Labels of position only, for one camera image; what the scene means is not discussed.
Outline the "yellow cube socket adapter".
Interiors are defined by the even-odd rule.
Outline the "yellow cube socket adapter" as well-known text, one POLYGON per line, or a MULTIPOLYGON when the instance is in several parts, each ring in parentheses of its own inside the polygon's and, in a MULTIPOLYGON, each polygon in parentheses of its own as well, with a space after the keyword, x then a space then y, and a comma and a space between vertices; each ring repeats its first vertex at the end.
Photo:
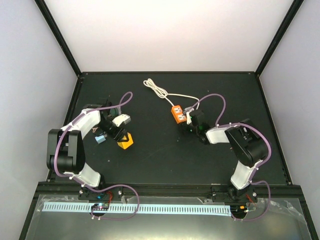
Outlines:
POLYGON ((117 145, 126 150, 130 146, 132 146, 134 143, 132 135, 128 132, 126 135, 123 136, 123 138, 117 142, 117 145))

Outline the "light blue plug adapter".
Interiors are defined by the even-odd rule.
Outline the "light blue plug adapter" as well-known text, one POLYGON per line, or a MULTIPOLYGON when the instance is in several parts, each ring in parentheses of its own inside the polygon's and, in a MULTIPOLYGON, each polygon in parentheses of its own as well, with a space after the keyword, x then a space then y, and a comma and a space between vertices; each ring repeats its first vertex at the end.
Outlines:
POLYGON ((101 135, 95 136, 94 138, 98 144, 101 144, 106 141, 107 135, 101 134, 101 135))

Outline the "green cube socket adapter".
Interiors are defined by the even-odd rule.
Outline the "green cube socket adapter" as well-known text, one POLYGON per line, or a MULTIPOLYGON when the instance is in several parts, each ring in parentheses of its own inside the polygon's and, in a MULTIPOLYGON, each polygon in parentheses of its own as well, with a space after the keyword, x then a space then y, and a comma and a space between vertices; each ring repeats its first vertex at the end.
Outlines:
POLYGON ((109 110, 108 114, 112 117, 117 117, 119 115, 119 109, 118 108, 111 108, 109 110))

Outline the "orange power strip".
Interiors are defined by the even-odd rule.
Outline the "orange power strip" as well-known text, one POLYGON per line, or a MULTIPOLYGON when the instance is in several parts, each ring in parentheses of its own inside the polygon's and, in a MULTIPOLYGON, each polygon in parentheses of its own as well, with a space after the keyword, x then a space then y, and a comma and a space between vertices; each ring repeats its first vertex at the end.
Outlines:
POLYGON ((186 115, 183 113, 183 110, 180 105, 174 105, 171 107, 171 114, 177 124, 187 121, 186 115))

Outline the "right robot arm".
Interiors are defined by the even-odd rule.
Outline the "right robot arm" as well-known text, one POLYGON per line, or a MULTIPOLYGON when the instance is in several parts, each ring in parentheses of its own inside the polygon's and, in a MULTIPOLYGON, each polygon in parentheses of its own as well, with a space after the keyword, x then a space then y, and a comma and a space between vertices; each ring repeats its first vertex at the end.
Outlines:
POLYGON ((237 165, 230 178, 227 195, 234 202, 240 201, 252 184, 256 171, 271 157, 272 148, 267 138, 253 126, 250 119, 210 126, 199 109, 182 111, 176 121, 184 131, 196 135, 205 145, 230 144, 237 165))

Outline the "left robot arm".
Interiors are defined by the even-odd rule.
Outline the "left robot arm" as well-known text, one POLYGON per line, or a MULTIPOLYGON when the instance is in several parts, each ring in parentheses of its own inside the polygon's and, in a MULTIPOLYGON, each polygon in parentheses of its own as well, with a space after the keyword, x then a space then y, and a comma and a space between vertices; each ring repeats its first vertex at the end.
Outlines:
POLYGON ((124 150, 133 144, 132 135, 125 129, 131 117, 122 113, 120 107, 111 105, 107 99, 101 104, 86 104, 74 120, 48 133, 48 169, 79 182, 83 187, 89 187, 89 193, 97 200, 107 195, 108 188, 104 176, 86 162, 85 136, 93 133, 98 144, 112 139, 124 150))

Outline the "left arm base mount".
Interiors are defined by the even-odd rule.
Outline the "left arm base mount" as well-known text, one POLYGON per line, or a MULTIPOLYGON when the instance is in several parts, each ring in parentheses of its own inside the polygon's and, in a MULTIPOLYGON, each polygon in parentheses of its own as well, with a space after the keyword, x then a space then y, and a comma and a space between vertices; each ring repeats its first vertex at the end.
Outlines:
POLYGON ((79 190, 78 194, 79 200, 86 200, 86 201, 102 201, 108 202, 113 199, 113 193, 111 191, 103 191, 103 192, 96 192, 90 190, 88 187, 84 186, 79 190))

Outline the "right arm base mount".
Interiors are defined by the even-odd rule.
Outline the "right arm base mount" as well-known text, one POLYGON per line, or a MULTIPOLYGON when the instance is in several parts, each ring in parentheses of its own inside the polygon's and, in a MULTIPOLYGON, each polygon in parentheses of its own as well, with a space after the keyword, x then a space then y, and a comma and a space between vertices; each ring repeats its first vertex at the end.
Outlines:
POLYGON ((245 187, 244 189, 236 189, 232 184, 229 185, 213 185, 211 186, 211 192, 207 195, 209 199, 217 203, 248 203, 250 200, 248 197, 253 198, 253 202, 256 203, 256 197, 253 196, 255 188, 252 185, 245 187))

